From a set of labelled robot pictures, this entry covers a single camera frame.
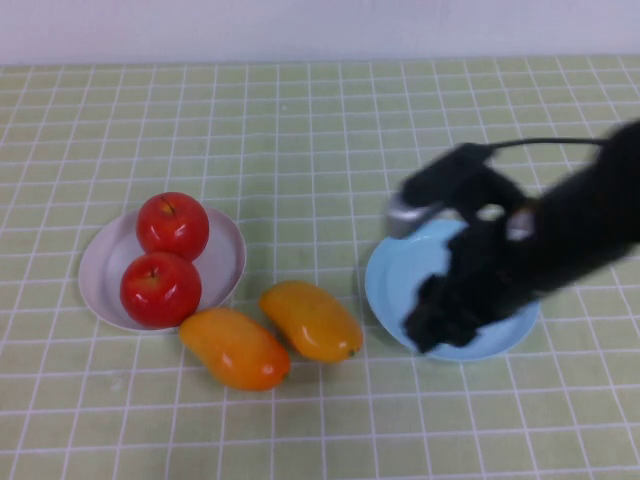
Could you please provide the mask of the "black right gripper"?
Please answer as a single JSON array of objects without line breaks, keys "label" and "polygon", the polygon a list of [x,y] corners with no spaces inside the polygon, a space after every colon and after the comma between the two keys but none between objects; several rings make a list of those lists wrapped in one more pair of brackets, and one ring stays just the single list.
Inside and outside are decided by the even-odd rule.
[{"label": "black right gripper", "polygon": [[524,277],[532,219],[475,220],[449,242],[446,275],[433,274],[417,291],[403,329],[420,353],[441,344],[464,347],[481,325],[503,321],[538,302],[543,290]]}]

